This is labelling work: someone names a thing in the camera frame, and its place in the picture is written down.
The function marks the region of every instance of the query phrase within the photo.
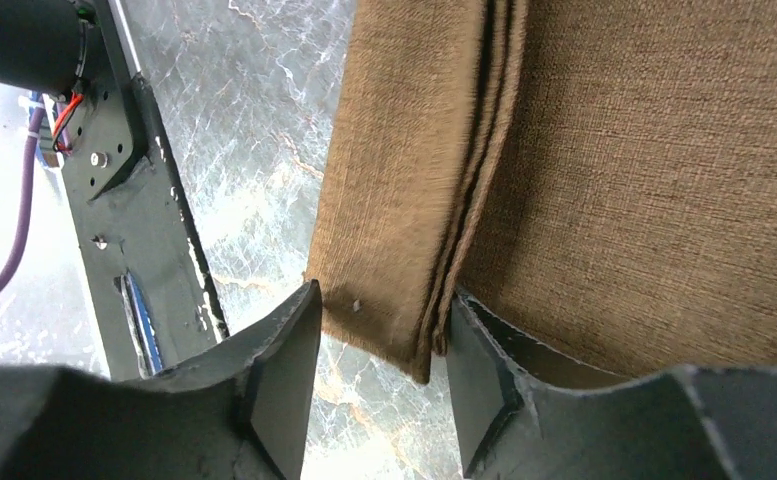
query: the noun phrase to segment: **brown towel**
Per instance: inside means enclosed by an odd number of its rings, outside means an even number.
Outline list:
[[[327,331],[425,382],[458,280],[621,373],[777,363],[777,1],[525,1],[359,2]]]

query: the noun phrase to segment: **fabric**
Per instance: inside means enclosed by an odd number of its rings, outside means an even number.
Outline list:
[[[307,273],[420,382],[456,282],[618,373],[776,364],[777,1],[360,0]]]

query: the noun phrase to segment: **cable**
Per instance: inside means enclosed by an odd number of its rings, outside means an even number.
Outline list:
[[[52,130],[52,149],[56,152],[65,153],[69,150],[69,145],[64,145],[59,139],[61,138],[61,133],[64,131],[64,128],[70,123],[70,119],[73,118],[73,114],[76,113],[76,108],[84,99],[84,95],[74,93],[67,108],[65,108],[55,120],[55,127]]]
[[[35,181],[35,149],[38,146],[38,132],[43,122],[43,107],[35,108],[29,119],[29,137],[26,139],[26,147],[23,149],[23,187],[20,189],[20,210],[17,214],[17,232],[11,253],[5,266],[0,271],[0,292],[4,289],[11,277],[17,273],[23,252],[26,250],[26,241],[29,239],[29,224],[32,220],[32,190]]]

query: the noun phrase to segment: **towel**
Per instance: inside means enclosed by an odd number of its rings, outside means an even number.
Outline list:
[[[307,275],[422,383],[457,283],[621,374],[777,364],[777,1],[360,1]]]

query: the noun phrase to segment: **folded cloth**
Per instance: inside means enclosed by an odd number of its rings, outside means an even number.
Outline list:
[[[777,363],[777,2],[361,0],[307,274],[426,382],[457,281],[624,374]]]

